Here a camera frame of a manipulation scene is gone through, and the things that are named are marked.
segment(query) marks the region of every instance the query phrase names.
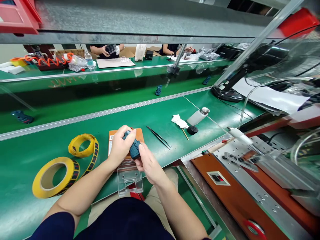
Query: hand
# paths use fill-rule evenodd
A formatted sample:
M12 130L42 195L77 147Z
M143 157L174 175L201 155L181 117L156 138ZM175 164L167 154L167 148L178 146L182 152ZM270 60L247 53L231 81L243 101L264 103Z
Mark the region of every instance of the hand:
M192 52L192 51L193 51L193 48L192 48L192 47L186 47L186 48L185 48L185 51L186 51L186 52Z
M164 183L168 177L147 145L141 143L139 145L139 152L141 160L134 160L138 170L140 172L145 172L147 179L151 184L160 185Z
M131 133L127 136L126 140L123 140L124 133L126 131L131 131ZM121 162L124 160L126 155L128 154L131 145L133 144L134 139L136 138L137 130L131 130L127 125L122 126L116 132L112 139L112 148L111 153L108 159L112 160L117 168Z
M110 54L106 51L106 46L104 45L103 47L100 48L100 52L105 55L106 57L110 57Z

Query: yellow tape roll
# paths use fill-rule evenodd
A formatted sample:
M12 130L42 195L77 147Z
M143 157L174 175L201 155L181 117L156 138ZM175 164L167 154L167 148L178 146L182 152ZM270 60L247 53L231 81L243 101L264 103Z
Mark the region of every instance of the yellow tape roll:
M87 140L90 141L90 145L85 150L79 151L80 145ZM91 172L99 153L99 143L93 135L81 134L76 136L70 142L68 150L73 156L79 158L88 157L93 154L90 164L81 177ZM53 176L62 166L66 166L67 168L66 175L63 180L54 187L52 183ZM77 181L79 173L80 165L77 161L67 157L55 158L44 165L34 178L32 184L33 195L37 198L49 198L59 195L65 192Z

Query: orange coiled cable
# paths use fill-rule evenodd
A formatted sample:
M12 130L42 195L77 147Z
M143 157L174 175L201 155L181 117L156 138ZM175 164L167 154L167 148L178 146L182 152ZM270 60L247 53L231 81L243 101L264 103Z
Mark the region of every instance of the orange coiled cable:
M45 64L47 64L50 67L50 61L56 66L59 65L59 62L61 62L62 64L66 64L66 63L71 62L73 55L74 55L73 53L67 53L68 60L66 60L63 56L62 56L62 60L60 60L59 58L56 57L56 62L51 58L48 58L47 60L45 60L44 58L30 57L28 55L24 56L24 60L30 62L33 59L35 59L35 60L38 61L38 65L39 66L41 65L41 62L44 62Z

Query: tweezers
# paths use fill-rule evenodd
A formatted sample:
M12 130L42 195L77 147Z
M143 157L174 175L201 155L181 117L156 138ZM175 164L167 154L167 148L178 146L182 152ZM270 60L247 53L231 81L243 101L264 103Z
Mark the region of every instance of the tweezers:
M151 132L159 139L159 141L168 149L170 150L166 144L172 148L172 146L166 142L166 140L164 140L158 133L156 133L155 131L153 131L149 126L147 126L147 128L149 128L151 130Z

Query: black box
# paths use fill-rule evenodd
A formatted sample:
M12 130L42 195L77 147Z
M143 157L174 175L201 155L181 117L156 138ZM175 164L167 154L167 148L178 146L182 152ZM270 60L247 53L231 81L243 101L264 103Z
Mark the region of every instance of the black box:
M152 57L153 57L153 51L147 50L145 59L152 60Z
M229 46L221 46L216 50L216 54L219 54L220 57L228 59L228 60L234 60L243 52L243 49L238 49L234 47Z

